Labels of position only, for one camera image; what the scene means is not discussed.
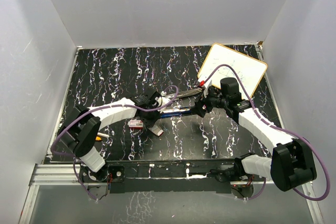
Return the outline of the yellow framed whiteboard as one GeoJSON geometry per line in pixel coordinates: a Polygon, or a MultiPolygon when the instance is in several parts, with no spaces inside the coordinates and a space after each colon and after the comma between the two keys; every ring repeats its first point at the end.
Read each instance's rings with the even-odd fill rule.
{"type": "Polygon", "coordinates": [[[227,64],[238,74],[243,99],[252,97],[267,70],[267,64],[221,44],[213,44],[197,74],[198,81],[205,80],[221,64],[227,64]]]}

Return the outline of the red staple box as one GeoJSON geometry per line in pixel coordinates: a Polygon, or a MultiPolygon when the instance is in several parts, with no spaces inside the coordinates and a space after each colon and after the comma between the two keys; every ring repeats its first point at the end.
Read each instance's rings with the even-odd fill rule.
{"type": "Polygon", "coordinates": [[[141,120],[130,120],[128,122],[128,126],[131,129],[142,129],[144,127],[144,124],[141,120]]]}

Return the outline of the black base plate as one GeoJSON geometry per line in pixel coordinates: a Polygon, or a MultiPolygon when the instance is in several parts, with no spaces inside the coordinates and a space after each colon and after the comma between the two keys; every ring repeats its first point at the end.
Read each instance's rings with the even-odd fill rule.
{"type": "Polygon", "coordinates": [[[262,182],[257,175],[238,173],[233,159],[107,161],[97,173],[81,166],[79,177],[90,187],[106,186],[110,194],[139,191],[229,194],[234,185],[250,187],[254,182],[262,182]]]}

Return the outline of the white marker pen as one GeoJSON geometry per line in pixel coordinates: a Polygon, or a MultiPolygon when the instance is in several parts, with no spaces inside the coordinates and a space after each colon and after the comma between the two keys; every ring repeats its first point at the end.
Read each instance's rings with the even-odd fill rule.
{"type": "Polygon", "coordinates": [[[105,137],[105,138],[109,138],[110,136],[108,134],[104,134],[104,133],[97,133],[98,136],[100,137],[105,137]]]}

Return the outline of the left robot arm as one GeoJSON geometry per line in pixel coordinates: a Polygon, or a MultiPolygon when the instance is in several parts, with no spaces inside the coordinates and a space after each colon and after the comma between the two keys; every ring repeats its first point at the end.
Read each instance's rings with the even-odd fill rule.
{"type": "Polygon", "coordinates": [[[78,105],[61,126],[53,145],[62,142],[72,157],[89,168],[91,177],[98,182],[104,181],[108,177],[108,168],[94,146],[99,131],[133,118],[140,118],[146,127],[153,128],[169,102],[165,92],[150,91],[97,107],[78,105]]]}

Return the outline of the staple strip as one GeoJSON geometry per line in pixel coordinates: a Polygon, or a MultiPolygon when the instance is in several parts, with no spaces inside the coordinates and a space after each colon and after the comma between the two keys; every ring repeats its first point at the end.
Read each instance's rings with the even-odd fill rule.
{"type": "Polygon", "coordinates": [[[157,125],[154,125],[153,127],[149,128],[149,130],[155,134],[156,136],[161,136],[163,134],[163,130],[157,126],[157,125]]]}

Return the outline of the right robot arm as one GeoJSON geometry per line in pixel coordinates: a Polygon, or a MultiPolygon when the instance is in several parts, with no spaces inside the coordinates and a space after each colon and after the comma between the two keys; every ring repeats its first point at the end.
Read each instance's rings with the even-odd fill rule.
{"type": "Polygon", "coordinates": [[[223,78],[220,90],[211,81],[200,80],[203,94],[196,100],[199,115],[212,108],[224,109],[226,115],[247,129],[271,153],[271,157],[247,154],[235,160],[234,174],[240,180],[251,175],[271,179],[281,191],[289,191],[316,179],[311,148],[301,139],[275,129],[274,125],[245,100],[235,78],[223,78]]]}

